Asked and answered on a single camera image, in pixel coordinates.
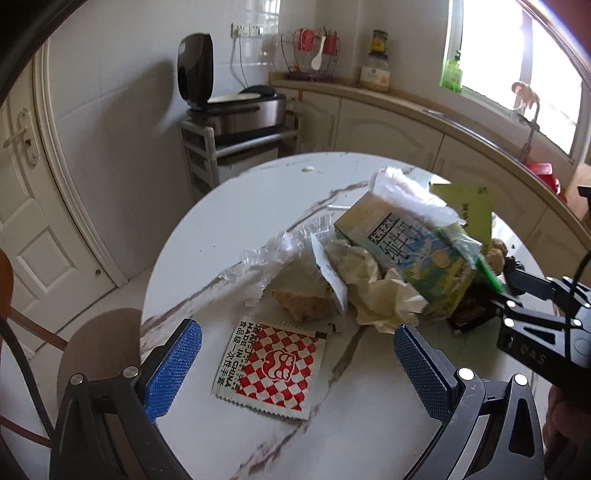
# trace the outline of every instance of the door handle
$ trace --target door handle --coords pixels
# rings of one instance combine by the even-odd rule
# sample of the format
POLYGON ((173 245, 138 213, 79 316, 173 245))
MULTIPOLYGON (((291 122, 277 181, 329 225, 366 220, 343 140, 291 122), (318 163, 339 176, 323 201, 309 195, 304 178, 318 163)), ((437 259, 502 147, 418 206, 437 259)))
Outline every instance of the door handle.
POLYGON ((333 133, 335 133, 335 122, 336 122, 336 117, 334 115, 330 116, 330 128, 329 128, 329 140, 327 145, 329 147, 332 146, 332 135, 333 133))
POLYGON ((15 133, 14 135, 11 135, 10 137, 8 137, 3 145, 2 148, 8 148, 10 146, 10 144, 12 142, 14 142, 18 137, 20 137, 21 135, 24 135, 24 133, 27 131, 26 127, 22 127, 17 133, 15 133))

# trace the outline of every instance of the figurine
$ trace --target figurine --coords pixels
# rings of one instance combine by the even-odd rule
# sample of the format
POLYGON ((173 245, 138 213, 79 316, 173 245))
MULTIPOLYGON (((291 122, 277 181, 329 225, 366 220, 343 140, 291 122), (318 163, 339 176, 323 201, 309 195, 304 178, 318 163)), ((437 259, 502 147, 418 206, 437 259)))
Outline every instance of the figurine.
POLYGON ((519 99, 519 107, 515 110, 519 111, 521 115, 525 113, 526 108, 532 108, 535 103, 540 105, 540 97, 535 93, 531 87, 525 82, 515 82, 511 86, 513 93, 517 95, 519 99))

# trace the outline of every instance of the wall outlet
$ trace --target wall outlet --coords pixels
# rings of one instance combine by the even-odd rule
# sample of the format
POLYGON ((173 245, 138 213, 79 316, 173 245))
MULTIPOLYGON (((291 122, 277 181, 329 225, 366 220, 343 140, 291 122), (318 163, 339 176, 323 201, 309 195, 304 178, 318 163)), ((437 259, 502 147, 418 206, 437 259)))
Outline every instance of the wall outlet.
POLYGON ((230 24, 230 37, 248 37, 250 33, 250 25, 241 25, 237 23, 230 24))
POLYGON ((261 24, 251 23, 249 25, 249 37, 262 37, 265 33, 265 26, 261 24))

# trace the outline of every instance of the sink faucet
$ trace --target sink faucet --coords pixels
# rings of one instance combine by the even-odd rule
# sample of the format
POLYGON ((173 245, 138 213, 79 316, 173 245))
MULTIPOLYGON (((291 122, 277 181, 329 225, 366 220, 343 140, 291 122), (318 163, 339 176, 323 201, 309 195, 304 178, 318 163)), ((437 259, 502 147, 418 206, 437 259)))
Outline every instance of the sink faucet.
POLYGON ((540 126, 538 125, 538 114, 540 113, 540 103, 536 102, 534 105, 535 105, 535 115, 534 115, 534 119, 532 121, 525 118, 523 113, 517 114, 517 120, 519 120, 519 122, 523 125, 528 125, 530 128, 530 134, 527 137, 527 142, 525 142, 525 145, 521 148, 521 150, 519 151, 519 155, 517 157, 519 162, 522 164, 525 164, 528 157, 530 156, 531 144, 534 140, 534 132, 540 131, 540 126))

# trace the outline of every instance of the window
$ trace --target window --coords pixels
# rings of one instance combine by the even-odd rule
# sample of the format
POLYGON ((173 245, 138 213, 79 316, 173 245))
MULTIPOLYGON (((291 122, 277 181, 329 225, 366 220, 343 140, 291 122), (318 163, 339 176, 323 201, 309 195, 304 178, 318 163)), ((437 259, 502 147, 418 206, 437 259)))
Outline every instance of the window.
MULTIPOLYGON (((453 31, 455 20, 451 48, 461 42, 467 93, 472 90, 510 111, 516 107, 511 85, 518 80, 529 83, 540 96, 540 132, 570 155, 577 138, 582 80, 558 44, 515 0, 454 0, 453 9, 454 18, 460 12, 461 34, 453 31)), ((532 120, 534 113, 535 106, 525 116, 532 120)))

